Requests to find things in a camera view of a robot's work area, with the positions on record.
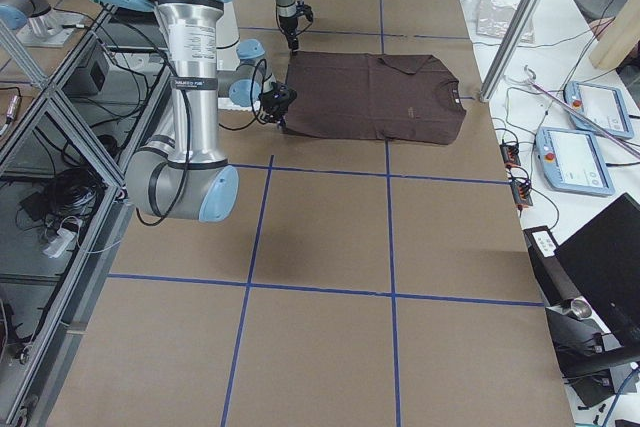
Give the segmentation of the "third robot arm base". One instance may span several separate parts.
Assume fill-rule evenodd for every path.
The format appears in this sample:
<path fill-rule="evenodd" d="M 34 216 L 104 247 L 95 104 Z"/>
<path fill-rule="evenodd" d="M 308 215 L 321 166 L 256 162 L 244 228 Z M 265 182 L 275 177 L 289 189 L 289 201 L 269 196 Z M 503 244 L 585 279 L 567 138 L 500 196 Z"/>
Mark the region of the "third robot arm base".
<path fill-rule="evenodd" d="M 1 0 L 1 21 L 29 47 L 62 47 L 78 22 L 56 12 L 48 0 Z"/>

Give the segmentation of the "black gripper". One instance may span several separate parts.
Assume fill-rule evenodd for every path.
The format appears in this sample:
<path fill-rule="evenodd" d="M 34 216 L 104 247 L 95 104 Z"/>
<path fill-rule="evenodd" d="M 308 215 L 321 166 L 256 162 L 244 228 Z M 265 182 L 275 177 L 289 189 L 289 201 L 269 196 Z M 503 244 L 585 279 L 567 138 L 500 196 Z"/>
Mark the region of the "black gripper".
<path fill-rule="evenodd" d="M 298 40 L 298 18 L 296 16 L 291 17 L 278 17 L 278 26 L 281 33 L 285 36 L 289 42 L 289 49 L 292 52 L 299 50 Z"/>
<path fill-rule="evenodd" d="M 259 120 L 261 122 L 276 122 L 277 128 L 285 131 L 286 119 L 284 116 L 290 105 L 290 96 L 284 94 L 261 94 L 259 103 Z"/>

